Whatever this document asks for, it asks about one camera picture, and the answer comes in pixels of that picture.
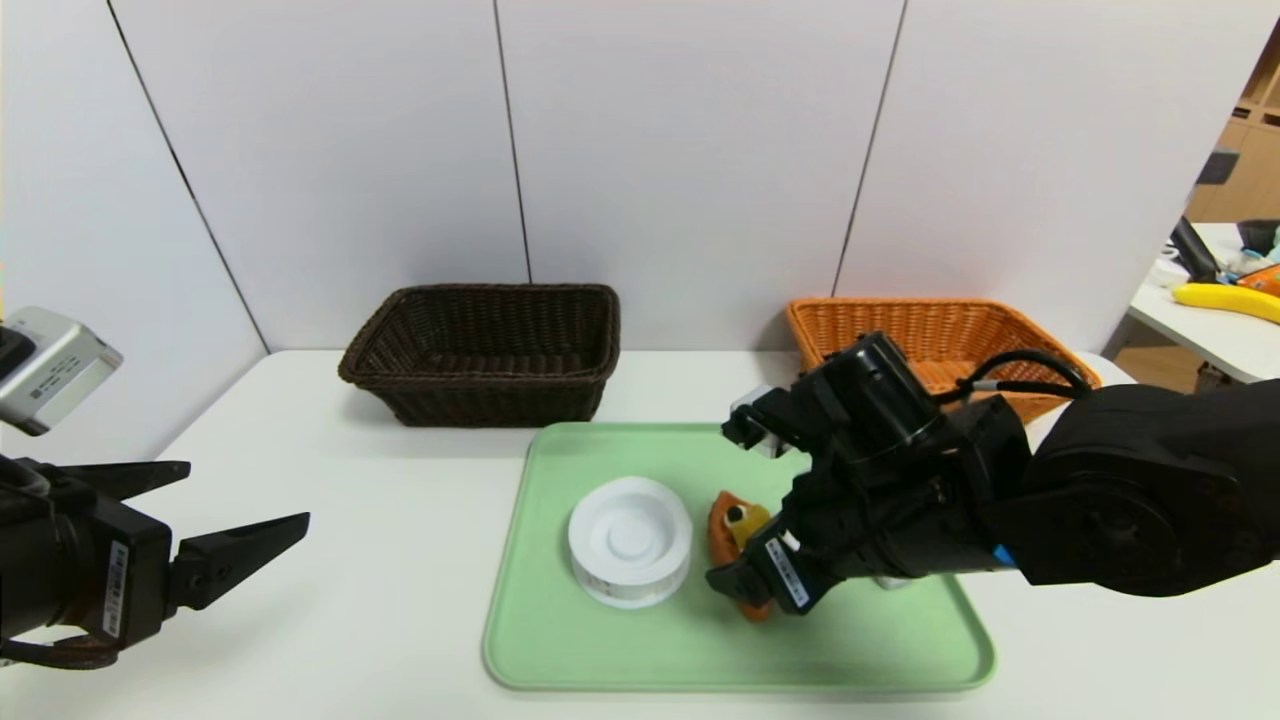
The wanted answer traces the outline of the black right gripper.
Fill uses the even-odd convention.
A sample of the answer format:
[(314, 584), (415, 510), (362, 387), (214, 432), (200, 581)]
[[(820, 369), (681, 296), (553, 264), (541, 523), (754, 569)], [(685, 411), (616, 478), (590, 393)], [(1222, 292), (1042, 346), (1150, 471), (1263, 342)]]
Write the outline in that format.
[(708, 569), (708, 585), (742, 607), (810, 612), (837, 585), (896, 577), (886, 529), (864, 511), (778, 511), (751, 532), (751, 552)]

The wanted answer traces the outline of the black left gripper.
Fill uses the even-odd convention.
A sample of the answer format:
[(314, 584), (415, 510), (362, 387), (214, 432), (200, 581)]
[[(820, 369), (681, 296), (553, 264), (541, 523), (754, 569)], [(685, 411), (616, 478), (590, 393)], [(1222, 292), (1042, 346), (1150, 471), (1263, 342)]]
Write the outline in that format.
[(168, 610), (205, 610), (307, 534), (311, 515), (183, 539), (125, 500), (184, 480), (186, 461), (56, 466), (3, 459), (3, 652), (41, 626), (82, 632), (58, 653), (119, 653), (155, 635)]

